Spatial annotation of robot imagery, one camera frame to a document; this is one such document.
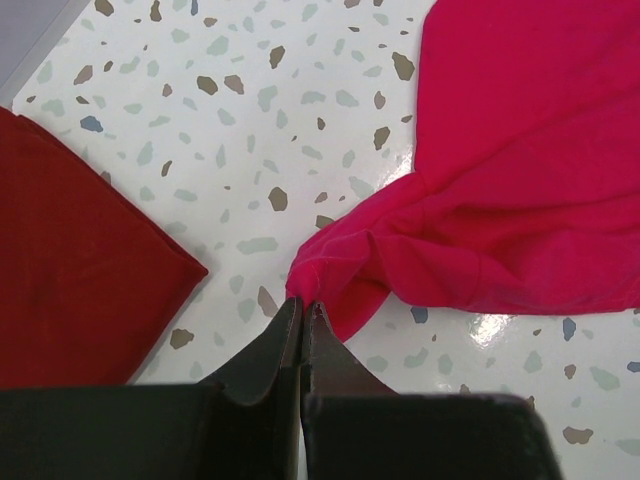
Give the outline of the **bright pink-red t-shirt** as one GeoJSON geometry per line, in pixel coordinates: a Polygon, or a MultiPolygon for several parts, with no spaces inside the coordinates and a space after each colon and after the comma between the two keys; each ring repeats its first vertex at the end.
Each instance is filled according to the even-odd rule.
{"type": "Polygon", "coordinates": [[[413,170],[305,242],[286,291],[341,340],[389,295],[475,313],[639,304],[639,5],[438,1],[413,170]]]}

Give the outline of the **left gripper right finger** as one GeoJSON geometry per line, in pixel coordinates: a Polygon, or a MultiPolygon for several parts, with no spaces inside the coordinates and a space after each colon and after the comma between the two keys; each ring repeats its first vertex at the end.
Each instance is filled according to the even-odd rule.
{"type": "Polygon", "coordinates": [[[310,479],[369,473],[389,444],[382,407],[396,394],[335,335],[323,303],[309,307],[301,358],[301,421],[310,479]]]}

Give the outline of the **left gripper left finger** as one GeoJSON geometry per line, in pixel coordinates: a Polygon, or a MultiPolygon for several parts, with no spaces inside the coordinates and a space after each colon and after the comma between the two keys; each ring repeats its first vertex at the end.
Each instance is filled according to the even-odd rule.
{"type": "Polygon", "coordinates": [[[265,330],[194,386],[194,479],[295,479],[304,305],[279,308],[265,330]]]}

